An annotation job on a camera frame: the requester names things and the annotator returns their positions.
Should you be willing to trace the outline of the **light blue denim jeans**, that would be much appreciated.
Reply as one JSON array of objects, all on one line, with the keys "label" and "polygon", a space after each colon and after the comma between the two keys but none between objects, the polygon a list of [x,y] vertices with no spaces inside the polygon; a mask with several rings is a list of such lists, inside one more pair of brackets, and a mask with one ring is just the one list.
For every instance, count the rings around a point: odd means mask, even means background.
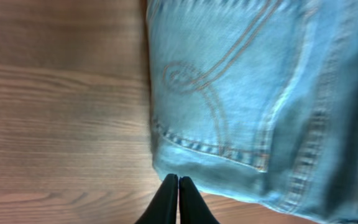
[{"label": "light blue denim jeans", "polygon": [[358,0],[150,0],[152,164],[358,223]]}]

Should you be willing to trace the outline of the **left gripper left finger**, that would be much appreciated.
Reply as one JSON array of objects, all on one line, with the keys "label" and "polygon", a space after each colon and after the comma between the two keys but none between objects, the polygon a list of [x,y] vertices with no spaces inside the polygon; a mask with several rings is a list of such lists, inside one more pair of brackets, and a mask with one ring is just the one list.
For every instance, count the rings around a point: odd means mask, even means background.
[{"label": "left gripper left finger", "polygon": [[135,224],[176,224],[178,176],[168,174]]}]

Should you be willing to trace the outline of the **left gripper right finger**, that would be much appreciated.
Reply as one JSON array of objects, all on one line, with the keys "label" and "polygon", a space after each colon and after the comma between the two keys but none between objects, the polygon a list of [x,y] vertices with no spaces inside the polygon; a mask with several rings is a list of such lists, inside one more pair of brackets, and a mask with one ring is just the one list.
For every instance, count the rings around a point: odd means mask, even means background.
[{"label": "left gripper right finger", "polygon": [[219,224],[190,177],[179,180],[181,224]]}]

